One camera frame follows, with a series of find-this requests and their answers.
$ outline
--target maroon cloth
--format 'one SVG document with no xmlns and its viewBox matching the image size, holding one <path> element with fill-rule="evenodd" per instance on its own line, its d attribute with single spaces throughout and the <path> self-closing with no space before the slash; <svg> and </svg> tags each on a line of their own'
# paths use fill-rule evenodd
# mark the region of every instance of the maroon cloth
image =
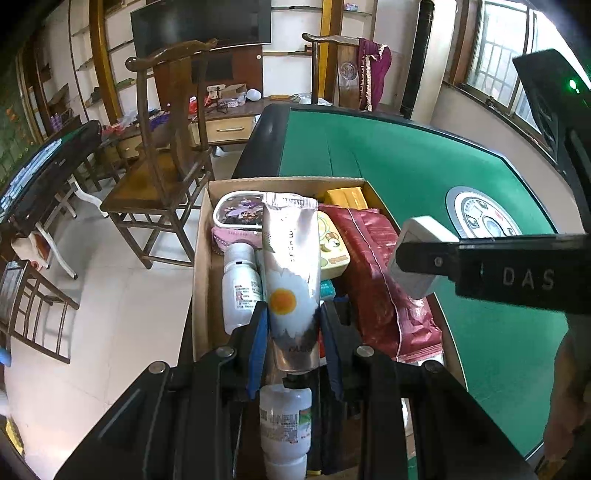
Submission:
<svg viewBox="0 0 591 480">
<path fill-rule="evenodd" d="M 398 235 L 377 209 L 319 205 L 343 238 L 351 262 L 341 276 L 363 342 L 403 362 L 441 353 L 441 330 L 426 299 L 413 300 L 388 274 Z"/>
<path fill-rule="evenodd" d="M 366 66 L 366 56 L 373 55 L 373 58 L 369 59 L 369 64 L 371 68 L 371 109 L 370 110 L 377 110 L 379 101 L 382 98 L 382 93 L 384 92 L 384 79 L 386 78 L 386 73 L 388 73 L 388 69 L 392 64 L 392 53 L 387 45 L 384 45 L 384 49 L 382 54 L 380 55 L 379 51 L 382 45 L 376 42 L 372 42 L 371 40 L 366 40 L 365 38 L 359 39 L 359 56 L 357 58 L 357 67 L 361 73 L 361 82 L 359 87 L 361 89 L 361 110 L 368 110 L 368 98 L 367 98 L 367 89 L 368 89 L 368 81 L 369 76 L 365 71 Z"/>
</svg>

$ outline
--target window frame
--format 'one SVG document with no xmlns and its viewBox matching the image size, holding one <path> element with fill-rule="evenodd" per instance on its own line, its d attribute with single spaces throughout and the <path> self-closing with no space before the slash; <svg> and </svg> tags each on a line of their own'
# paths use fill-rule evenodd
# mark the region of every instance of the window frame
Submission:
<svg viewBox="0 0 591 480">
<path fill-rule="evenodd" d="M 494 1 L 488 0 L 488 3 L 494 4 Z M 539 150 L 541 148 L 545 154 L 550 154 L 550 147 L 541 133 L 515 113 L 519 94 L 523 88 L 519 76 L 515 82 L 509 106 L 505 106 L 495 98 L 467 83 L 478 46 L 478 38 L 483 27 L 482 15 L 484 4 L 485 0 L 462 0 L 456 51 L 454 52 L 452 68 L 450 69 L 449 83 L 465 91 L 471 98 L 476 99 L 485 107 L 493 110 L 498 116 L 501 116 L 506 123 L 514 127 L 536 149 Z M 529 5 L 526 5 L 525 13 L 526 23 L 523 55 L 531 51 L 535 33 L 535 15 L 532 14 L 532 9 Z"/>
</svg>

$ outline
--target white plastic bottle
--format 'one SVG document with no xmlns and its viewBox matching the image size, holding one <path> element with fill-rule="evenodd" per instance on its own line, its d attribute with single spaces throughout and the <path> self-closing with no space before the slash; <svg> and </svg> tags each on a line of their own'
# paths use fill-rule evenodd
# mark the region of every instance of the white plastic bottle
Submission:
<svg viewBox="0 0 591 480">
<path fill-rule="evenodd" d="M 311 390 L 265 385 L 259 402 L 268 480 L 304 480 L 312 436 Z"/>
<path fill-rule="evenodd" d="M 246 243 L 230 245 L 224 253 L 222 279 L 223 324 L 228 335 L 248 325 L 261 297 L 261 278 L 255 269 L 255 251 Z"/>
</svg>

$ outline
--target maroon package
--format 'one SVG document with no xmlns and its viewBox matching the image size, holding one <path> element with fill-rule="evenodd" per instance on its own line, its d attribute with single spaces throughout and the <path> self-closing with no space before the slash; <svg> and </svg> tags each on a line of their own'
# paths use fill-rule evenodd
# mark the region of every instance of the maroon package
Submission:
<svg viewBox="0 0 591 480">
<path fill-rule="evenodd" d="M 401 362 L 443 351 L 441 330 L 426 299 L 411 299 L 388 274 L 398 235 L 378 209 L 318 205 L 343 238 L 351 262 L 341 276 L 358 312 L 363 342 Z"/>
</svg>

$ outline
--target flat screen tv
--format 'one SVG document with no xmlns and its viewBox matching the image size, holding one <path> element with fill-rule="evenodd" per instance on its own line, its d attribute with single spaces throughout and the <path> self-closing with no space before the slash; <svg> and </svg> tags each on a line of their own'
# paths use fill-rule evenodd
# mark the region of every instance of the flat screen tv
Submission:
<svg viewBox="0 0 591 480">
<path fill-rule="evenodd" d="M 270 43 L 271 0 L 158 0 L 131 12 L 131 27 L 138 57 L 188 40 Z"/>
</svg>

